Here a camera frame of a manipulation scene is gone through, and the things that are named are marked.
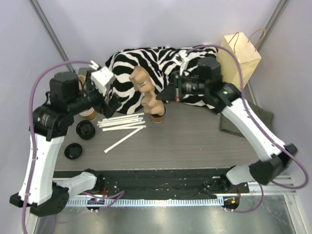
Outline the brown pulp cup carrier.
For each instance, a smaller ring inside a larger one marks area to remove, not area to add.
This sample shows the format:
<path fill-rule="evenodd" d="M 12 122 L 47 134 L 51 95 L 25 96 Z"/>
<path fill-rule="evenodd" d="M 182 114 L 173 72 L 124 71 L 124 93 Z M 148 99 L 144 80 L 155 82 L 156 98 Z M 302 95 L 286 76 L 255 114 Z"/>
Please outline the brown pulp cup carrier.
<path fill-rule="evenodd" d="M 130 74 L 129 80 L 134 85 L 135 91 L 144 94 L 141 101 L 144 112 L 161 115 L 164 111 L 164 104 L 161 100 L 156 99 L 155 87 L 149 73 L 143 67 L 136 66 Z"/>

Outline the brown paper takeout bag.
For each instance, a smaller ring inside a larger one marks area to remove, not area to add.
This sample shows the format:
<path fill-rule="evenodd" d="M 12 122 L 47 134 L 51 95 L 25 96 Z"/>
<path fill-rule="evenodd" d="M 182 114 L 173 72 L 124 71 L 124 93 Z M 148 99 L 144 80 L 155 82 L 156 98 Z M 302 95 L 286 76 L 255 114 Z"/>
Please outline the brown paper takeout bag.
<path fill-rule="evenodd" d="M 224 50 L 219 49 L 216 60 L 221 65 L 223 81 L 232 83 L 239 90 L 244 88 L 258 66 L 261 55 L 257 51 L 257 46 L 250 41 L 243 32 L 225 35 L 221 46 L 233 52 L 241 66 L 243 82 L 240 82 L 239 72 L 232 56 Z"/>

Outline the black plastic cup lid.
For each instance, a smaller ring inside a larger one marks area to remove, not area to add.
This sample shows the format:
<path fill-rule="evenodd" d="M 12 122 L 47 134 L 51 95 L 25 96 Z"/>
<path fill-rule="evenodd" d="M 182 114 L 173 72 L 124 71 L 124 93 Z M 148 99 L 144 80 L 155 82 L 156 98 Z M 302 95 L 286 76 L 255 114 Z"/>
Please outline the black plastic cup lid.
<path fill-rule="evenodd" d="M 160 114 L 151 114 L 152 117 L 155 117 L 155 118 L 159 118 L 159 117 L 162 117 L 166 114 L 166 108 L 164 107 L 164 111 L 163 113 L 160 115 Z"/>

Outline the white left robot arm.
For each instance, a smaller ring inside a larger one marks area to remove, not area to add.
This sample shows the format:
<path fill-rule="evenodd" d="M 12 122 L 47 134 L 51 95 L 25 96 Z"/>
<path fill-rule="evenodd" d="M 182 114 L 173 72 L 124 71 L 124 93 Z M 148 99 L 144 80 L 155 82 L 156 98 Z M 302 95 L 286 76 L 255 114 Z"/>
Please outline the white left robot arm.
<path fill-rule="evenodd" d="M 22 207 L 26 201 L 30 212 L 43 217 L 56 215 L 69 199 L 85 191 L 100 194 L 104 188 L 103 175 L 86 169 L 79 175 L 55 183 L 53 174 L 60 147 L 74 116 L 94 108 L 110 118 L 119 108 L 118 95 L 109 95 L 115 75 L 111 71 L 88 71 L 85 86 L 81 87 L 78 75 L 72 72 L 55 74 L 50 80 L 44 103 L 31 114 L 33 131 L 24 184 L 11 195 L 9 202 Z"/>

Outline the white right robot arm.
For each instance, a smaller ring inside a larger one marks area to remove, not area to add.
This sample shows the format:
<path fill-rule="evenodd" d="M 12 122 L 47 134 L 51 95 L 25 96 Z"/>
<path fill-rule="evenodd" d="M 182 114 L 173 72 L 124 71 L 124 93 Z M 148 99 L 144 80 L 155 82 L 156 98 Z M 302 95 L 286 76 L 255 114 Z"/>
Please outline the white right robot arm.
<path fill-rule="evenodd" d="M 156 98 L 183 102 L 184 95 L 203 95 L 207 104 L 238 128 L 259 158 L 257 162 L 232 167 L 220 180 L 223 191 L 230 193 L 238 184 L 249 181 L 266 185 L 283 172 L 288 167 L 290 158 L 275 146 L 276 143 L 288 153 L 296 154 L 297 148 L 293 144 L 285 144 L 263 122 L 259 122 L 250 106 L 243 104 L 241 93 L 233 84 L 223 82 L 221 65 L 215 58 L 199 59 L 194 76 L 173 72 L 169 84 Z M 256 126 L 256 121 L 262 127 L 261 130 Z"/>

